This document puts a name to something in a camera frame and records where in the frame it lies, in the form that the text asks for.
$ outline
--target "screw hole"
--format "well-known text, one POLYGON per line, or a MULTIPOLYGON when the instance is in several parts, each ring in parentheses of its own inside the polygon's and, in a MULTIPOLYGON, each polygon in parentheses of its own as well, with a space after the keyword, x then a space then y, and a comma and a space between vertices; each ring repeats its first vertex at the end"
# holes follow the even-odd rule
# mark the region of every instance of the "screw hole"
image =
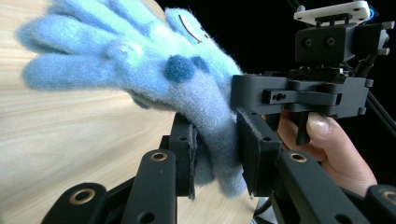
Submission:
POLYGON ((139 223, 143 223, 143 224, 151 223, 154 221, 154 219, 155 219, 154 214, 147 212, 139 216, 139 223))
POLYGON ((303 40, 303 47, 304 48, 309 48, 309 47, 311 47, 312 46, 312 39, 310 39, 310 38, 305 38, 304 40, 303 40))
POLYGON ((383 196, 386 200, 388 200, 388 201, 390 201, 391 203, 393 203, 393 204, 396 205, 396 192, 387 190, 387 191, 384 191, 384 192, 382 193, 382 196, 383 196))
POLYGON ((333 36, 327 36, 324 40, 324 45, 328 48, 335 46, 335 38, 333 36))
POLYGON ((95 196, 94 189, 79 189, 70 196, 69 202, 73 205, 81 205, 89 202, 95 196))
POLYGON ((152 161, 164 161, 164 160, 166 160, 167 157, 168 157, 168 155, 166 155, 163 152, 156 152, 151 155, 151 160, 152 161))
POLYGON ((283 99, 286 99, 286 94, 278 93, 277 95, 273 95, 273 100, 280 101, 283 99))
POLYGON ((269 141, 271 141, 271 138, 268 137, 268 136, 264 136, 264 137, 262 138, 262 141, 264 141, 264 142, 269 142, 269 141))
POLYGON ((349 217, 341 214, 336 215, 335 220, 337 220, 338 223, 342 224, 352 224, 352 221, 349 219, 349 217))
POLYGON ((306 162, 308 160, 304 155, 295 152, 291 153, 290 157, 297 162, 306 162))

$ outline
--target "fuzzy glove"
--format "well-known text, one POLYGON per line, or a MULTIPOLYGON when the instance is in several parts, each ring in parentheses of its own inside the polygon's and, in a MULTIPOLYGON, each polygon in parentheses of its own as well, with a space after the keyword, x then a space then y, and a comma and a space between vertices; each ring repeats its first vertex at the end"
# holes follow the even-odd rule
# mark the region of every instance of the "fuzzy glove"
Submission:
POLYGON ((52 0, 42 17, 17 32, 38 56, 23 70, 41 91, 114 89, 145 108, 183 114, 203 137, 195 183, 214 178, 228 197, 246 184, 229 107, 238 65, 182 8, 167 8, 168 23, 139 0, 52 0))

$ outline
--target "human hand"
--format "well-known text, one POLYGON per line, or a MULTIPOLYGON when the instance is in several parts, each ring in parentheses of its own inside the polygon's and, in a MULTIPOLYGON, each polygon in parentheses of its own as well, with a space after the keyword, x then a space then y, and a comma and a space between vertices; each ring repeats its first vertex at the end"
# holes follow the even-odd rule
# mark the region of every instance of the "human hand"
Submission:
POLYGON ((311 141, 297 146, 298 127, 292 121, 292 116, 284 112, 279 122, 278 135, 283 141, 283 148, 308 153, 339 187, 361 196, 366 194, 370 186, 377 184, 372 170, 334 119, 309 113, 306 130, 311 141))

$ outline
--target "wooden surface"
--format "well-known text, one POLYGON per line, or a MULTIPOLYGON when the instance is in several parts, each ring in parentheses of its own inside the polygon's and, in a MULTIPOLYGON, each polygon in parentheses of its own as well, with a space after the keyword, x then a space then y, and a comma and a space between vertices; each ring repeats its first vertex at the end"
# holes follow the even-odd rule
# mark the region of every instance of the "wooden surface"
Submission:
MULTIPOLYGON (((28 90, 21 70, 35 55, 13 35, 46 5, 0 0, 0 224, 40 223, 76 184, 116 187, 173 121, 173 113, 143 110, 122 91, 28 90)), ((178 199, 178 223, 249 223, 257 204, 247 193, 224 198, 216 183, 196 191, 194 202, 178 199)))

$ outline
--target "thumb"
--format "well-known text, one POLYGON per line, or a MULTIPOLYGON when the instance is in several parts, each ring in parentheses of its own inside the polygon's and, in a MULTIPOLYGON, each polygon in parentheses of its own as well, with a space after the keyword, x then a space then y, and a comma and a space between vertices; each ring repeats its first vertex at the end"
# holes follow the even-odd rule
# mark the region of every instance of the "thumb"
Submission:
POLYGON ((337 160, 337 163, 348 164, 360 156, 347 134, 332 118, 311 112, 306 130, 315 146, 326 152, 329 161, 337 160))

